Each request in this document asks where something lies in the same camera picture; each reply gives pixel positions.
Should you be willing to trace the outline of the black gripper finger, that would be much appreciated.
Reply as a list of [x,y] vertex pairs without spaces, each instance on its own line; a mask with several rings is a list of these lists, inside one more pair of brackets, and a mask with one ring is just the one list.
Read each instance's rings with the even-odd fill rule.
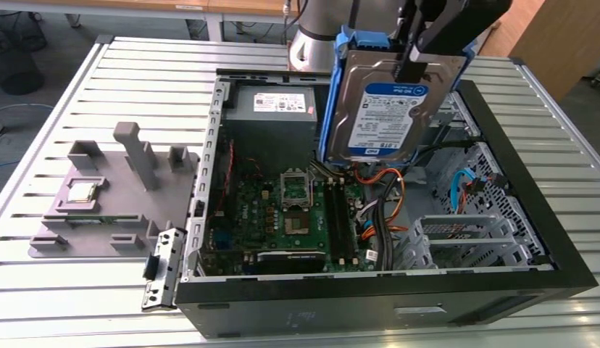
[[410,53],[462,56],[465,47],[509,10],[510,1],[399,1],[391,37],[397,83],[415,83],[425,64]]

